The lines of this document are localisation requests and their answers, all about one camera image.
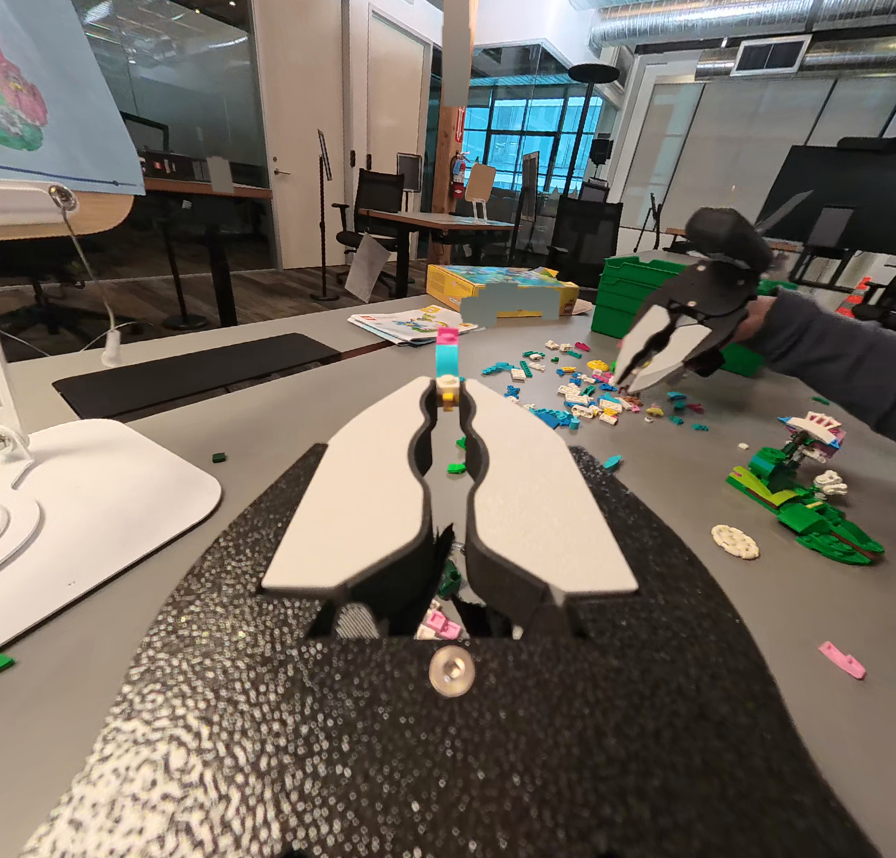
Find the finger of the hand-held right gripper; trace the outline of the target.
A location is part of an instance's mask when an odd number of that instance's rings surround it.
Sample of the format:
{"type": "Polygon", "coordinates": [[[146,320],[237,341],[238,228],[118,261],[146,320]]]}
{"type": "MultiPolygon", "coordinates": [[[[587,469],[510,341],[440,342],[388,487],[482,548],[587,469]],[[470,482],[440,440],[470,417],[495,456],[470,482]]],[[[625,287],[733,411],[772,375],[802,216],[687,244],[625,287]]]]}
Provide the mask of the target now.
{"type": "Polygon", "coordinates": [[[650,305],[619,345],[616,386],[653,386],[668,381],[678,370],[675,348],[678,311],[650,305]]]}
{"type": "Polygon", "coordinates": [[[700,354],[701,346],[713,337],[713,330],[702,324],[692,323],[673,327],[666,347],[655,353],[646,364],[633,370],[630,391],[641,392],[673,377],[694,353],[700,354]]]}

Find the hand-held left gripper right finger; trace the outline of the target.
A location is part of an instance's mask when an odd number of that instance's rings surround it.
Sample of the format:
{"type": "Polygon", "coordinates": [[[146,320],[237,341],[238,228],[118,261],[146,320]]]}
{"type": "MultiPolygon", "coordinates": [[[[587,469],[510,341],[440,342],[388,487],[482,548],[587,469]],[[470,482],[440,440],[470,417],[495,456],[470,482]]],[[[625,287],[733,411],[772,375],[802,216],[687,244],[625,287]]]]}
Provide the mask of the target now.
{"type": "Polygon", "coordinates": [[[563,439],[479,382],[462,385],[469,584],[521,628],[574,628],[578,605],[638,582],[563,439]]]}

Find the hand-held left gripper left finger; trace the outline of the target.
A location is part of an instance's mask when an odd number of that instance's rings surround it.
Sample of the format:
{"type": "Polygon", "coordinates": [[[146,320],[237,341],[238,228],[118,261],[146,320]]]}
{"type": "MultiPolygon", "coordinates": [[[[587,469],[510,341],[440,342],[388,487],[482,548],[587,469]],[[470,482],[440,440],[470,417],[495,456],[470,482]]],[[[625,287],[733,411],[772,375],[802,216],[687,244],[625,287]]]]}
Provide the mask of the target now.
{"type": "Polygon", "coordinates": [[[317,601],[319,628],[353,605],[379,628],[420,627],[445,561],[425,479],[438,397],[435,380],[419,376],[329,439],[263,573],[263,595],[317,601]]]}

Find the pile of lego pieces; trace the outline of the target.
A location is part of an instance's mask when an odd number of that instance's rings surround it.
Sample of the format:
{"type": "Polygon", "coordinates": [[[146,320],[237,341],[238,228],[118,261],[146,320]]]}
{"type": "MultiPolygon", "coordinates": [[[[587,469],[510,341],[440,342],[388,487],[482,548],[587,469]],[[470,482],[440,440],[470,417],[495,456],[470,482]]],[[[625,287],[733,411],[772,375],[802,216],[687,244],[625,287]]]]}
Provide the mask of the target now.
{"type": "Polygon", "coordinates": [[[644,407],[642,391],[615,385],[621,339],[600,339],[593,333],[588,342],[563,336],[547,338],[541,345],[535,342],[540,333],[524,335],[514,343],[513,354],[497,357],[491,351],[479,377],[487,385],[501,385],[505,400],[553,429],[577,430],[582,419],[615,426],[627,412],[645,419],[663,416],[660,409],[644,407]]]}

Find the small pink teal lego assembly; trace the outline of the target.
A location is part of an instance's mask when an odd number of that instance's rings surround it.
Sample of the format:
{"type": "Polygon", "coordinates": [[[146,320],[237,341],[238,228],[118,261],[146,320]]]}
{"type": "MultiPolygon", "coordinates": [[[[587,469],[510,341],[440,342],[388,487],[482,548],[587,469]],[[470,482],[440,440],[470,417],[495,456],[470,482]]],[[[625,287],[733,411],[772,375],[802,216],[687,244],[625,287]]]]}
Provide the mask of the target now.
{"type": "Polygon", "coordinates": [[[458,327],[441,327],[435,339],[435,387],[438,401],[444,412],[450,412],[460,403],[462,378],[459,364],[458,327]]]}

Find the person's right forearm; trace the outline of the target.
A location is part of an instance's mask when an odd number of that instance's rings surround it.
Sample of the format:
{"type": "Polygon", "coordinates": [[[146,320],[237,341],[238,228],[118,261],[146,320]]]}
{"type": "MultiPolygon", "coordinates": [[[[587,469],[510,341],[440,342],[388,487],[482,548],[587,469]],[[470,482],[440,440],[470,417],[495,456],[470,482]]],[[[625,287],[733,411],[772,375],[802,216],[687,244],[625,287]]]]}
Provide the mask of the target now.
{"type": "Polygon", "coordinates": [[[744,343],[770,371],[797,379],[872,431],[895,440],[895,334],[783,291],[744,343]]]}

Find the yellow lego box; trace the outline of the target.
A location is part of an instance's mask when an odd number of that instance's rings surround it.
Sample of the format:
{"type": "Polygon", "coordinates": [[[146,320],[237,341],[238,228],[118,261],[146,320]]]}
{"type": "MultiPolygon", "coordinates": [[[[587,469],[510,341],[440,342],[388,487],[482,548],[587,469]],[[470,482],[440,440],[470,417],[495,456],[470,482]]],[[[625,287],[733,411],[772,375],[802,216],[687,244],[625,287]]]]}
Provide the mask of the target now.
{"type": "Polygon", "coordinates": [[[462,316],[465,323],[493,326],[499,319],[556,321],[574,313],[579,287],[554,270],[482,266],[427,268],[427,293],[462,316]]]}

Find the white round lego plate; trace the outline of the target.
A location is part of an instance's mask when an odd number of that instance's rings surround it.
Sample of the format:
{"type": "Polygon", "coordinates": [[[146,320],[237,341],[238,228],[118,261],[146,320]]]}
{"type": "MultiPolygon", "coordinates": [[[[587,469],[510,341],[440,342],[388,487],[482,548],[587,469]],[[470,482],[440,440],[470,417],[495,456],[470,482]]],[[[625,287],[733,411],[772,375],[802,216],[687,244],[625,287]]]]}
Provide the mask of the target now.
{"type": "Polygon", "coordinates": [[[720,549],[736,558],[753,561],[760,556],[756,540],[738,528],[716,525],[711,528],[711,538],[720,549]]]}

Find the lego instruction booklet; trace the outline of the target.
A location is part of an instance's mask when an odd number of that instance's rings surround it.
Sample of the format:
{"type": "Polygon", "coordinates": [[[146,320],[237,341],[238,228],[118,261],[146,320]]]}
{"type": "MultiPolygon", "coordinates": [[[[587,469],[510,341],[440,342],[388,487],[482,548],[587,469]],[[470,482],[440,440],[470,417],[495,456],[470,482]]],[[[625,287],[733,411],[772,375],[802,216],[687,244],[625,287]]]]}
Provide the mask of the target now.
{"type": "Polygon", "coordinates": [[[433,344],[438,332],[444,328],[456,328],[459,335],[481,328],[464,322],[462,315],[454,310],[435,304],[394,314],[353,314],[349,316],[349,323],[393,345],[412,347],[433,344]]]}

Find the green lego plant model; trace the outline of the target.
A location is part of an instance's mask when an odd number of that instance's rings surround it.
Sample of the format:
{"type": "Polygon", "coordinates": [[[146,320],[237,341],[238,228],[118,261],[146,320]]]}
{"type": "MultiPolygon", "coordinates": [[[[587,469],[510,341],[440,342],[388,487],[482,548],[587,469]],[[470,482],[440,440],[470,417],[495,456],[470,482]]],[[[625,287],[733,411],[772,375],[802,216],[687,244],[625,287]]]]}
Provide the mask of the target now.
{"type": "Polygon", "coordinates": [[[835,458],[845,439],[841,423],[818,411],[778,420],[788,433],[784,446],[758,449],[729,472],[727,484],[775,516],[802,547],[846,565],[881,561],[884,547],[833,504],[836,497],[820,499],[812,481],[800,480],[804,461],[827,466],[835,458]]]}

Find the pink lego wedge piece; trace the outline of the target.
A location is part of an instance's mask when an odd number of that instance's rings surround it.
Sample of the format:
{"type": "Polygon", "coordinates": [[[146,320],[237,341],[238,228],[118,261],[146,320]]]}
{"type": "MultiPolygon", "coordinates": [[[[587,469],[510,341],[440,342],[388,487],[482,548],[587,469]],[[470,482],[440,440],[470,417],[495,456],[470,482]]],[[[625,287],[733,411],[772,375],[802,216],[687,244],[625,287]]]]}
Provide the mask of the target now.
{"type": "Polygon", "coordinates": [[[864,681],[867,677],[865,666],[855,658],[855,656],[844,653],[830,641],[823,642],[818,647],[819,652],[825,656],[830,662],[835,664],[841,671],[847,673],[850,677],[857,681],[864,681]]]}

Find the person's right hand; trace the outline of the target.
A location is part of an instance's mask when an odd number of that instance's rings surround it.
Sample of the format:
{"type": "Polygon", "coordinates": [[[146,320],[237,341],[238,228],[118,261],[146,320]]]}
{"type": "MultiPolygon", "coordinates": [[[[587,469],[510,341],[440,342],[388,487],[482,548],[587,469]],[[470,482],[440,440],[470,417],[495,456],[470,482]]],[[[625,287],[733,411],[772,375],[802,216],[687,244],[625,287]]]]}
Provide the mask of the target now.
{"type": "Polygon", "coordinates": [[[732,338],[735,344],[744,344],[755,338],[764,326],[765,318],[775,304],[775,295],[758,296],[746,307],[746,315],[732,338]]]}

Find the green plastic bin stack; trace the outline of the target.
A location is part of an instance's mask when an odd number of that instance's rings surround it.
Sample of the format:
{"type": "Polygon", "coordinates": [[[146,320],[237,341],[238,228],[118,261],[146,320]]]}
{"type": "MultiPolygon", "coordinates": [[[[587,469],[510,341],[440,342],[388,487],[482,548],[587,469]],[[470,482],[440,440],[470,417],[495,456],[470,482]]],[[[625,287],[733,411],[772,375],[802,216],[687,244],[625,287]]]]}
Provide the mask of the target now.
{"type": "Polygon", "coordinates": [[[619,256],[606,260],[594,299],[591,330],[621,339],[646,299],[687,264],[666,259],[619,256]]]}

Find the black chair back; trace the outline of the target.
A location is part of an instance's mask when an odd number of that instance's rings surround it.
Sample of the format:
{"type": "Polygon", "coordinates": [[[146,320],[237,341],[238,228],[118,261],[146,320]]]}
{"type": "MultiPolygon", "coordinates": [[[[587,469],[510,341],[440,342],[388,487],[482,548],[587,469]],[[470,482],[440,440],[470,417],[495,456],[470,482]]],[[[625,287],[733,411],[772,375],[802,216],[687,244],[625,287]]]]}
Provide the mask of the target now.
{"type": "Polygon", "coordinates": [[[596,291],[606,259],[616,256],[622,203],[558,199],[546,267],[559,280],[596,291]]]}

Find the black display screen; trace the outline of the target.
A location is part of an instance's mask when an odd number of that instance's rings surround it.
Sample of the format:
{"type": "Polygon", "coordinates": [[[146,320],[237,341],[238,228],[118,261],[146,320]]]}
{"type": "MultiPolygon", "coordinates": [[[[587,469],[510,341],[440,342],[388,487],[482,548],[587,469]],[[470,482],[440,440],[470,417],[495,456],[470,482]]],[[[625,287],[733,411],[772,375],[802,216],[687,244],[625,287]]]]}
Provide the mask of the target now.
{"type": "Polygon", "coordinates": [[[791,147],[757,226],[813,249],[895,252],[894,151],[791,147]]]}

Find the black desk mat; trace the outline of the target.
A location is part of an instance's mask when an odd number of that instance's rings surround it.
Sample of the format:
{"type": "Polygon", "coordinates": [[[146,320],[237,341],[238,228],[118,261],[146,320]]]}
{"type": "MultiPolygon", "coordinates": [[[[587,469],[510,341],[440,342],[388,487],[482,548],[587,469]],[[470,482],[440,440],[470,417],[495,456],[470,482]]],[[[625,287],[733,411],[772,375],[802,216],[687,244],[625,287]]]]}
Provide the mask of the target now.
{"type": "Polygon", "coordinates": [[[163,405],[341,358],[337,349],[288,333],[85,373],[52,385],[79,418],[124,422],[128,416],[150,416],[163,405]]]}

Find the wooden board on clear stand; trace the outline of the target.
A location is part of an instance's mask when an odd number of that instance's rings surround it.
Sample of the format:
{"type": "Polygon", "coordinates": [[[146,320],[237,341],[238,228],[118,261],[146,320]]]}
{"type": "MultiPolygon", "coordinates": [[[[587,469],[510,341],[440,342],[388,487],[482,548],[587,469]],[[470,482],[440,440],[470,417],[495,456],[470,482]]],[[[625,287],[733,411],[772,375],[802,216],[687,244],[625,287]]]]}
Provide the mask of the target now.
{"type": "Polygon", "coordinates": [[[494,188],[497,170],[476,162],[469,171],[464,200],[472,208],[472,217],[477,222],[487,222],[487,202],[494,188]]]}

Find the white paper sheet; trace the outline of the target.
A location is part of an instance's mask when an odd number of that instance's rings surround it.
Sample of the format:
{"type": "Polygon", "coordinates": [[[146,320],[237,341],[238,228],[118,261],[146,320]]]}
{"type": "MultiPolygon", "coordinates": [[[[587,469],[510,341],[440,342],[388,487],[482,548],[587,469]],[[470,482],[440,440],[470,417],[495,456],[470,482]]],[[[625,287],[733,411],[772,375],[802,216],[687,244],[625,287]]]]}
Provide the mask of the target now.
{"type": "Polygon", "coordinates": [[[375,284],[386,263],[395,255],[386,240],[364,234],[346,277],[345,289],[363,303],[369,303],[375,284]]]}

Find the white air vent grille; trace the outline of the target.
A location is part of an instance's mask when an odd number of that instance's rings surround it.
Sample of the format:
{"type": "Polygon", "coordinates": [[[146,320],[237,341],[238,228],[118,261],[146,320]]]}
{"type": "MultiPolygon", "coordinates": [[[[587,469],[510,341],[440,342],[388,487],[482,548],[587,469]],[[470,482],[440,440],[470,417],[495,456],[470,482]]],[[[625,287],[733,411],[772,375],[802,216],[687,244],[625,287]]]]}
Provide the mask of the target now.
{"type": "Polygon", "coordinates": [[[737,49],[730,77],[790,75],[798,72],[812,36],[785,35],[744,40],[737,49]]]}

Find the white stand base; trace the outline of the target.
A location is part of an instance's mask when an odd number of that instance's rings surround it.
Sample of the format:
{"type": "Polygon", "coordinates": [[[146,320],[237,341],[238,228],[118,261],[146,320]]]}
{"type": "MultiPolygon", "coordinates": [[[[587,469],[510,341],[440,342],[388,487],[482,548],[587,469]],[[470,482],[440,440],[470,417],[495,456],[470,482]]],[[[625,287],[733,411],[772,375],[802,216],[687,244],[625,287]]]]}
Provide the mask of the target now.
{"type": "Polygon", "coordinates": [[[25,433],[2,358],[5,647],[203,523],[218,480],[116,421],[25,433]]]}

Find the black floor lamp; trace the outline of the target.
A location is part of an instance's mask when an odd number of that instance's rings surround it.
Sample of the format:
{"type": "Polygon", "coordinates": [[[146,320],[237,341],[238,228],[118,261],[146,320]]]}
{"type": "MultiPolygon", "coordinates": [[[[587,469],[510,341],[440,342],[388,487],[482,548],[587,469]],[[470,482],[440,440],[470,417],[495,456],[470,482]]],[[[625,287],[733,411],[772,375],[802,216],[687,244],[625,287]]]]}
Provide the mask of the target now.
{"type": "Polygon", "coordinates": [[[588,158],[590,143],[593,138],[601,134],[597,131],[594,131],[594,133],[592,133],[588,137],[587,153],[585,155],[582,155],[581,147],[584,144],[586,130],[588,130],[589,127],[588,120],[590,117],[592,100],[596,96],[596,87],[599,85],[607,85],[616,82],[620,75],[620,69],[613,65],[604,63],[580,63],[570,67],[567,71],[567,74],[571,80],[585,84],[586,91],[583,97],[583,102],[581,104],[579,123],[575,132],[573,152],[570,158],[569,170],[566,175],[566,183],[563,192],[563,196],[565,198],[570,195],[570,192],[573,188],[574,180],[578,178],[578,169],[580,166],[579,162],[581,159],[583,159],[583,167],[581,168],[581,181],[584,181],[586,179],[585,171],[587,169],[588,163],[591,163],[588,158]]]}

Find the black pole stand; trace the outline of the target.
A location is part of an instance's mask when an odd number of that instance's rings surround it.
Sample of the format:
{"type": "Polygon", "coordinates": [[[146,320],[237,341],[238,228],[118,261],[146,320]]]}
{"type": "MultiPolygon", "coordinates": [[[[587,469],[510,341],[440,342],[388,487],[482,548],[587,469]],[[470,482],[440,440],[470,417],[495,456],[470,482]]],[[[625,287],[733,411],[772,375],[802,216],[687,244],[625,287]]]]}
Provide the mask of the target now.
{"type": "Polygon", "coordinates": [[[332,171],[326,137],[322,130],[317,130],[319,140],[319,231],[320,231],[320,285],[318,293],[312,300],[319,304],[330,304],[337,300],[337,295],[330,293],[327,278],[327,223],[326,223],[326,183],[332,181],[332,171]]]}

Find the black office chair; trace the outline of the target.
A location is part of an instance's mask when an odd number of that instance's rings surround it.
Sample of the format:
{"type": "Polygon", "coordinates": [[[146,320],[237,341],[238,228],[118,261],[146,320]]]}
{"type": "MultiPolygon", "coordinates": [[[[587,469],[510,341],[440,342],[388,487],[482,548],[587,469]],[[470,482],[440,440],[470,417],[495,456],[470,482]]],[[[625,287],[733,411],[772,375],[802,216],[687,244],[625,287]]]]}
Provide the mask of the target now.
{"type": "Polygon", "coordinates": [[[389,252],[398,251],[398,230],[382,218],[372,216],[372,211],[398,213],[404,199],[404,177],[365,168],[357,172],[357,190],[353,212],[353,226],[349,227],[347,203],[332,203],[340,212],[342,228],[336,235],[344,247],[344,254],[356,252],[365,235],[375,237],[375,242],[389,252]]]}

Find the long wooden desk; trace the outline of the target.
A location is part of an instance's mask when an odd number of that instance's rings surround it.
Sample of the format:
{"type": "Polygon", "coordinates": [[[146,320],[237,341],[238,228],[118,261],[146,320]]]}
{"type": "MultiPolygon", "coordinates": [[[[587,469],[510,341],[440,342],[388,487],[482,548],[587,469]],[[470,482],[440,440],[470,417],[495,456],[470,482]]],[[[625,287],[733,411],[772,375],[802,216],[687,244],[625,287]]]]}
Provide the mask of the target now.
{"type": "Polygon", "coordinates": [[[201,242],[208,257],[218,325],[222,328],[238,326],[232,272],[223,237],[223,226],[228,216],[223,203],[225,201],[267,201],[273,196],[272,192],[262,187],[234,183],[231,184],[229,191],[219,191],[210,181],[184,181],[153,175],[145,176],[143,183],[148,194],[159,193],[169,197],[177,196],[180,201],[179,206],[172,207],[172,210],[157,222],[173,278],[177,302],[177,312],[165,318],[162,326],[174,332],[193,332],[209,326],[206,317],[192,314],[187,310],[182,278],[175,259],[172,232],[176,221],[185,218],[197,220],[202,229],[201,242]]]}

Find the white door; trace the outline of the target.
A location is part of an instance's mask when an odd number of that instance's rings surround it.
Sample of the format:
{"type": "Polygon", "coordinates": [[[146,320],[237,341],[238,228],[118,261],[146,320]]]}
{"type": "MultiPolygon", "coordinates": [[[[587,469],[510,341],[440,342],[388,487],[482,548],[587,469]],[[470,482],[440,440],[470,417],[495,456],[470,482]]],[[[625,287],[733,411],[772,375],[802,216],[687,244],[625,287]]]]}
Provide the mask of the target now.
{"type": "Polygon", "coordinates": [[[284,0],[286,35],[279,38],[280,122],[274,185],[285,269],[320,265],[319,140],[326,137],[332,181],[326,183],[327,264],[342,262],[336,235],[345,199],[343,0],[284,0]]]}

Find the wooden board holder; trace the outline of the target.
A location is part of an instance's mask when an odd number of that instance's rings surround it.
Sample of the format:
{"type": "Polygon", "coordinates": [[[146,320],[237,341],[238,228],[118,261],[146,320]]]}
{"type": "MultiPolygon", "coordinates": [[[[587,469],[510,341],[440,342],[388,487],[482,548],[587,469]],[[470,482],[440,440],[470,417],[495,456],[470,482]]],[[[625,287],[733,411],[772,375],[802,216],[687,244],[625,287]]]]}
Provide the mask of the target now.
{"type": "Polygon", "coordinates": [[[1,240],[68,237],[106,232],[122,223],[133,195],[72,192],[56,181],[1,180],[1,240]]]}

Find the printed instruction sheet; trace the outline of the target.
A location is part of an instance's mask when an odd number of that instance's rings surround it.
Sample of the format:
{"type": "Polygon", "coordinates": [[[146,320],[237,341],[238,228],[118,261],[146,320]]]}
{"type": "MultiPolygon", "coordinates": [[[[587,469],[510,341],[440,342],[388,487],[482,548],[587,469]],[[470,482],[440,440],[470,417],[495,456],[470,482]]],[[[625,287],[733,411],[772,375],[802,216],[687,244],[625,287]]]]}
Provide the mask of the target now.
{"type": "Polygon", "coordinates": [[[143,195],[132,139],[71,0],[1,0],[1,176],[143,195]]]}

